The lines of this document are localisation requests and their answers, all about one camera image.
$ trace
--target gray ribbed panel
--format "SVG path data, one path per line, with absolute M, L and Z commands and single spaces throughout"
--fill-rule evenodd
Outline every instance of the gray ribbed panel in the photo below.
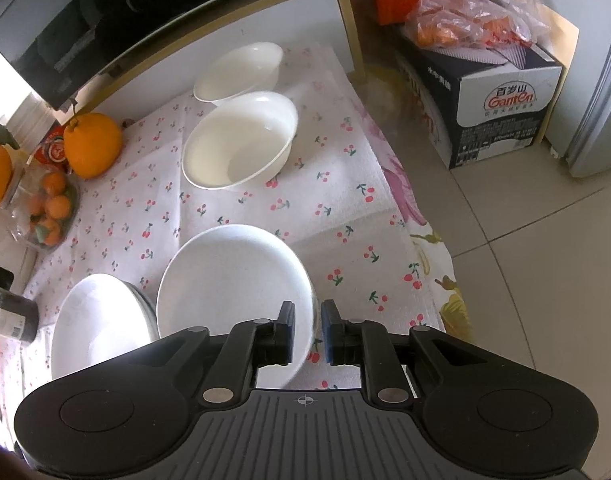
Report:
M 481 480 L 434 451 L 405 413 L 355 390 L 255 391 L 199 418 L 174 453 L 126 480 Z M 568 472 L 561 480 L 586 480 Z

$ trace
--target table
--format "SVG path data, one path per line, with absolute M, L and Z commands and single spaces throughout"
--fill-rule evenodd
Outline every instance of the table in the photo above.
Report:
M 191 92 L 128 127 L 113 168 L 83 183 L 66 241 L 38 260 L 25 291 L 39 305 L 36 340 L 0 343 L 1 402 L 12 436 L 23 397 L 51 378 L 52 333 L 68 291 L 106 272 L 156 300 L 179 248 L 219 224 L 252 224 L 284 240 L 318 299 L 335 300 L 343 317 L 378 320 L 398 333 L 415 324 L 444 330 L 440 310 L 452 312 L 460 302 L 451 259 L 418 210 L 401 164 L 330 48 L 285 50 L 276 91 L 297 105 L 300 124 L 288 163 L 265 185 L 205 191 L 184 179 L 184 139 L 213 108 Z M 242 320 L 252 317 L 242 312 Z M 325 364 L 318 333 L 288 387 L 359 384 L 358 368 Z

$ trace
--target tile floor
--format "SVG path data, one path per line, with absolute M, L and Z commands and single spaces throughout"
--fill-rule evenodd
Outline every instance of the tile floor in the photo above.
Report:
M 407 130 L 386 136 L 453 255 L 477 343 L 590 397 L 601 427 L 586 472 L 604 478 L 611 472 L 611 170 L 575 180 L 545 142 L 448 171 L 423 126 Z

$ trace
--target refrigerator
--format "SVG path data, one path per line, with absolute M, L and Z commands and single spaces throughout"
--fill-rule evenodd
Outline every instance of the refrigerator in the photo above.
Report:
M 611 168 L 611 0 L 543 0 L 579 28 L 579 41 L 546 133 L 570 174 Z

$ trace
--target silver screw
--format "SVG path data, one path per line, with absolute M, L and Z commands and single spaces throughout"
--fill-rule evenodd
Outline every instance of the silver screw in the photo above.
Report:
M 383 402 L 398 404 L 400 402 L 406 402 L 410 396 L 408 392 L 401 388 L 384 388 L 377 394 L 377 397 L 383 400 Z
M 203 392 L 204 400 L 207 402 L 212 402 L 214 404 L 221 404 L 222 402 L 228 402 L 228 400 L 232 399 L 234 394 L 232 390 L 228 390 L 227 388 L 210 388 Z

